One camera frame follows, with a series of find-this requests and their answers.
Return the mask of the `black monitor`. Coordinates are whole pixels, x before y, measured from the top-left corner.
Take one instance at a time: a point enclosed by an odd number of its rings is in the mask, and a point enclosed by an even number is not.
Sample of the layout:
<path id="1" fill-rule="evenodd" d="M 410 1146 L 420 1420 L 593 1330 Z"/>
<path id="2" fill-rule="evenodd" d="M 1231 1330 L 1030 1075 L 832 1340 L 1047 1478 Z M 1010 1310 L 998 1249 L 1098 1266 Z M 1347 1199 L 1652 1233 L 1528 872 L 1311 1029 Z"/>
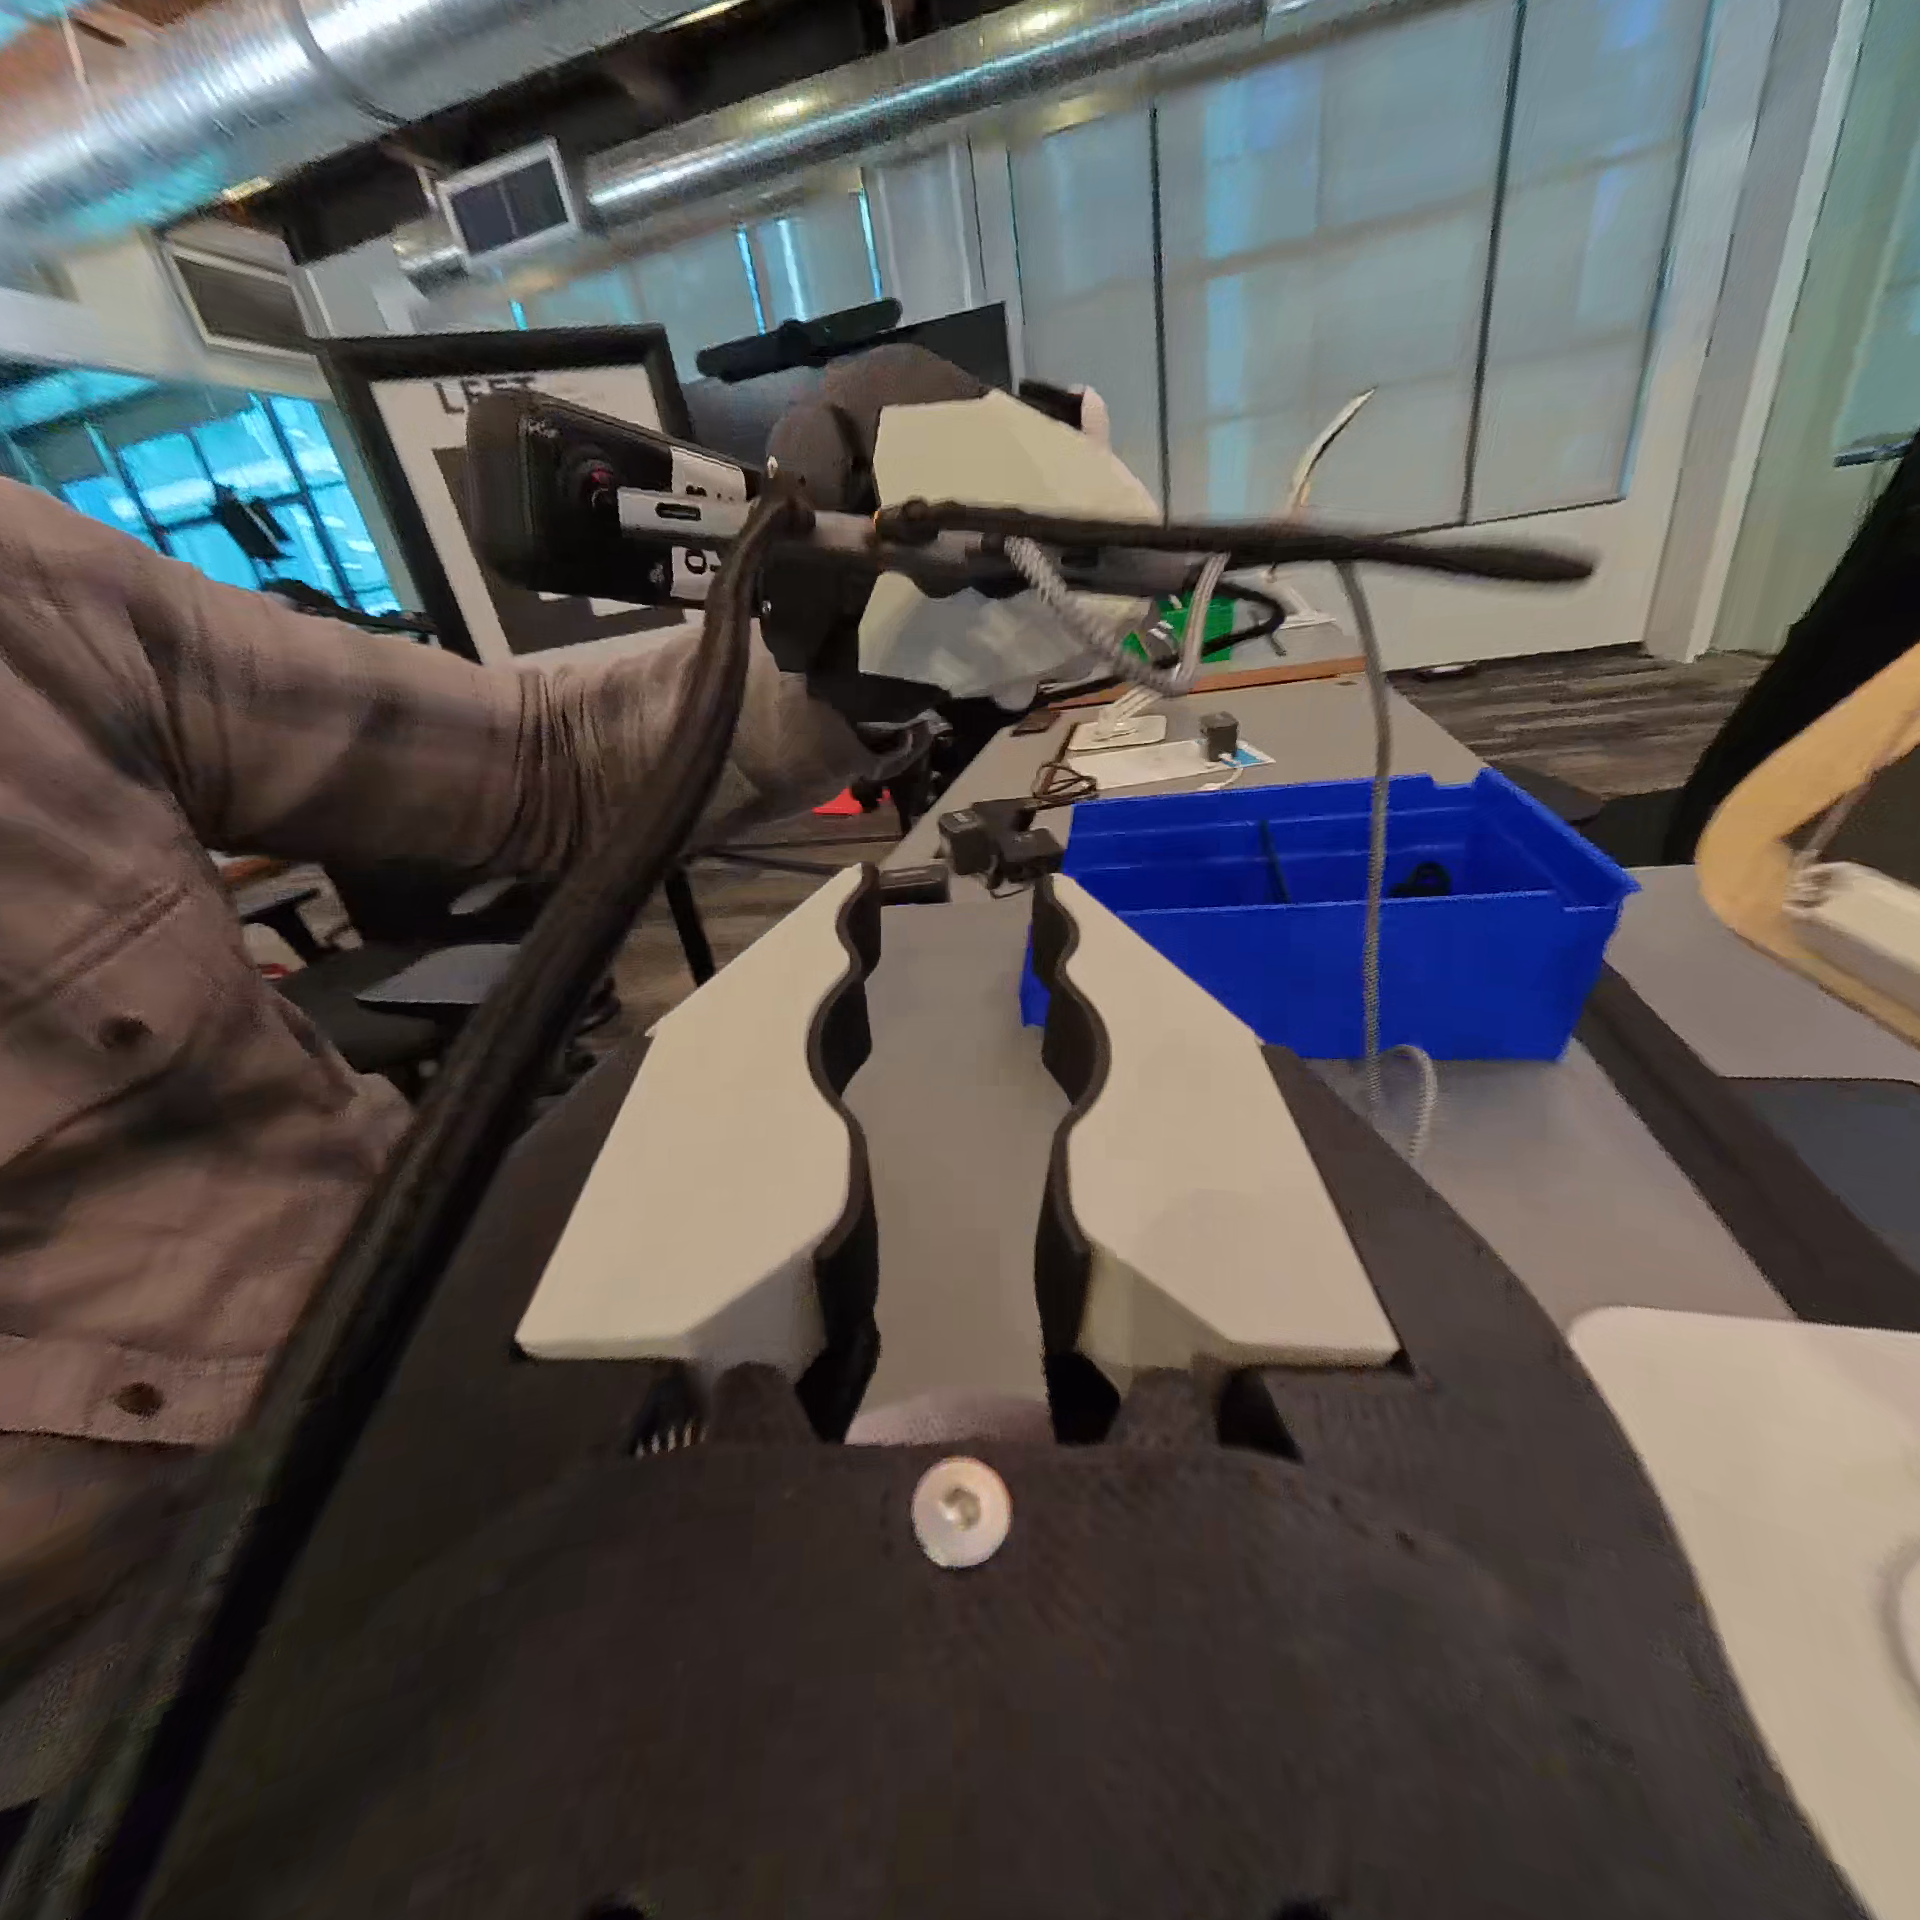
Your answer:
<path id="1" fill-rule="evenodd" d="M 1004 302 L 906 324 L 901 301 L 884 299 L 816 319 L 785 319 L 767 333 L 702 348 L 695 368 L 724 383 L 755 382 L 789 370 L 827 368 L 886 345 L 920 345 L 997 390 L 1017 383 L 1011 336 Z"/>

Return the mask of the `small black device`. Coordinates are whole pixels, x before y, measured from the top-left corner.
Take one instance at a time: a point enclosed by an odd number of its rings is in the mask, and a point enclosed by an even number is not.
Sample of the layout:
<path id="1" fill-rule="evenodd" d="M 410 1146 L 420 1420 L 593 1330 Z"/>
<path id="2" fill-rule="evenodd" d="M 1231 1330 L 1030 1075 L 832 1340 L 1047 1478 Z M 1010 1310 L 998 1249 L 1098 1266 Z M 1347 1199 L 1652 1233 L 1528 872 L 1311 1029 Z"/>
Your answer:
<path id="1" fill-rule="evenodd" d="M 1044 804 L 990 800 L 935 820 L 952 877 L 977 878 L 993 895 L 1019 892 L 1066 867 L 1066 845 L 1041 825 Z"/>

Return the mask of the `silver ceiling duct pipes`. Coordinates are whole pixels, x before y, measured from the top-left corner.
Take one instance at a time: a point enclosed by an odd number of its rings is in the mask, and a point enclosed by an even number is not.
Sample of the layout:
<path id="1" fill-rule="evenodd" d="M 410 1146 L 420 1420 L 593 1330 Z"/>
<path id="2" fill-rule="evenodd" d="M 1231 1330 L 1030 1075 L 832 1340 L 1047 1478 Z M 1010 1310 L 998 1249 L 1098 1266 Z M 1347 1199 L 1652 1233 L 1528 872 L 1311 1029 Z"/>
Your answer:
<path id="1" fill-rule="evenodd" d="M 755 180 L 1131 67 L 1215 62 L 1433 4 L 190 4 L 98 80 L 4 49 L 4 256 L 78 254 L 339 157 L 449 177 L 548 136 L 606 219 L 654 223 Z"/>

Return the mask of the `person's left forearm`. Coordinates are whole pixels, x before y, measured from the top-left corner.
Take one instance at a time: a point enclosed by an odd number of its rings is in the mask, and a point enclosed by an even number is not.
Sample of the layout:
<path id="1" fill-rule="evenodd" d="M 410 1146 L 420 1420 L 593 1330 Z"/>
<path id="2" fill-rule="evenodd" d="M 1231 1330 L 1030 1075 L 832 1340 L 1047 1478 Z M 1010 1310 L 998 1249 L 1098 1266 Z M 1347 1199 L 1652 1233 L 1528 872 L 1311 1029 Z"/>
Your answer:
<path id="1" fill-rule="evenodd" d="M 4 482 L 4 919 L 66 937 L 204 853 L 560 877 L 664 781 L 702 637 L 483 669 L 218 585 Z"/>

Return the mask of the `grey braided cable silver plug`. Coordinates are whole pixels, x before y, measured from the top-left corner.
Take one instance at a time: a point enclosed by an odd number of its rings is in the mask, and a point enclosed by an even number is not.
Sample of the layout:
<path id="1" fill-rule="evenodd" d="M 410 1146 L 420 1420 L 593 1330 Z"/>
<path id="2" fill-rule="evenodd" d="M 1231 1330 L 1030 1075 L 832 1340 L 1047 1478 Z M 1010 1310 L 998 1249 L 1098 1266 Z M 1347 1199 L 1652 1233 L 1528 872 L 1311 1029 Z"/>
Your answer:
<path id="1" fill-rule="evenodd" d="M 1375 723 L 1368 849 L 1356 783 L 1248 787 L 1094 804 L 1078 815 L 1066 871 L 1257 1040 L 1292 1051 L 1364 1048 L 1368 1116 L 1405 1125 L 1405 1158 L 1429 1133 L 1438 1078 L 1413 1043 L 1382 1037 L 1382 913 L 1388 885 L 1390 714 L 1381 637 L 1356 564 L 1334 564 L 1368 672 Z M 1385 1059 L 1411 1057 L 1417 1101 L 1404 1123 Z"/>

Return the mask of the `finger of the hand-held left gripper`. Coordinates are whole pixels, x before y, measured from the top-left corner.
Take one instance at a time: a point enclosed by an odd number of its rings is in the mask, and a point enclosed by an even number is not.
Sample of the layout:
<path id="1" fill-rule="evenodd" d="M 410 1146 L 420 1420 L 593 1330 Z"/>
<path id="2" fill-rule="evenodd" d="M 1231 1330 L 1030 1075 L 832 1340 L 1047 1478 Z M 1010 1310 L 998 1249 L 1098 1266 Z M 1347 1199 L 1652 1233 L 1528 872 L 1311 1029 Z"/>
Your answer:
<path id="1" fill-rule="evenodd" d="M 1074 547 L 1162 525 L 1153 493 L 1108 444 L 1005 392 L 882 407 L 873 473 L 868 547 L 947 537 Z"/>
<path id="2" fill-rule="evenodd" d="M 1010 707 L 1044 684 L 1099 677 L 1138 627 L 1128 599 L 1075 589 L 1047 599 L 1021 577 L 1013 588 L 1000 599 L 976 588 L 937 599 L 882 574 L 856 624 L 856 704 L 865 712 L 968 699 Z"/>

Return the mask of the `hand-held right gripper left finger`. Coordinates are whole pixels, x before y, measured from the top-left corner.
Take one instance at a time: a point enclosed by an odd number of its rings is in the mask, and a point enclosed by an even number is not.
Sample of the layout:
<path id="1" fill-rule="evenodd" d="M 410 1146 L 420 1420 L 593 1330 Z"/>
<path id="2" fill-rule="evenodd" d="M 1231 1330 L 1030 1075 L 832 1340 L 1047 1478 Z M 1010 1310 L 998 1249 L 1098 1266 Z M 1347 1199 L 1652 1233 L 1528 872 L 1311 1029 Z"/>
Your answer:
<path id="1" fill-rule="evenodd" d="M 873 1051 L 874 867 L 849 867 L 649 1033 L 517 1326 L 540 1360 L 764 1365 L 856 1405 L 877 1364 L 877 1203 L 845 1093 Z"/>

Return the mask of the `black framed marker sign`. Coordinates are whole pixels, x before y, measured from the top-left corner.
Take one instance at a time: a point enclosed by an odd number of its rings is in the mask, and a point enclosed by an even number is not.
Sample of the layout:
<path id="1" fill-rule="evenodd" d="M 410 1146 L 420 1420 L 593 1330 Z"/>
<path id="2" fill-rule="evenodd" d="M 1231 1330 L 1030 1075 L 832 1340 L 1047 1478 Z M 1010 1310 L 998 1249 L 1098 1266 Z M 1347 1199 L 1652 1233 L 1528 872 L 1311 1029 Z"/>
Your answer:
<path id="1" fill-rule="evenodd" d="M 654 653 L 684 608 L 570 601 L 500 580 L 468 541 L 472 407 L 534 390 L 687 438 L 691 411 L 659 324 L 381 334 L 317 345 L 420 613 L 441 652 L 489 669 L 557 669 Z"/>

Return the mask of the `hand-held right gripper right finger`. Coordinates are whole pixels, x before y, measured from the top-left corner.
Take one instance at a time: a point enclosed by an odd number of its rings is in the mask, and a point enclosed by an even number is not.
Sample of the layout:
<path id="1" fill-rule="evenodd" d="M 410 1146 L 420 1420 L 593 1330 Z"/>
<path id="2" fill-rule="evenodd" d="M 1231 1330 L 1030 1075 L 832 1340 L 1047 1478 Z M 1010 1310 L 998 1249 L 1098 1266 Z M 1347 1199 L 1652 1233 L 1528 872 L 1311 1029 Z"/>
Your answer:
<path id="1" fill-rule="evenodd" d="M 1037 885 L 1048 1393 L 1148 1372 L 1378 1370 L 1398 1335 L 1253 1029 L 1071 877 Z"/>

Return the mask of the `blue plastic bin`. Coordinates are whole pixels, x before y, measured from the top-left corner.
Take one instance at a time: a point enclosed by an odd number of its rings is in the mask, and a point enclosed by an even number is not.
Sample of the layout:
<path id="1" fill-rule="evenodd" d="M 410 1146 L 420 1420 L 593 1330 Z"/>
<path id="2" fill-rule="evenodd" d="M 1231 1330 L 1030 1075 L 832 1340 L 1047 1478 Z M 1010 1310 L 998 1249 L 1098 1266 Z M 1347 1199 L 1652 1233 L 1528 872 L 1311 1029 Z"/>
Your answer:
<path id="1" fill-rule="evenodd" d="M 1364 1054 L 1371 784 L 1322 781 L 1075 808 L 1066 877 L 1310 1060 Z M 1388 784 L 1381 1043 L 1551 1063 L 1637 883 L 1501 771 Z"/>

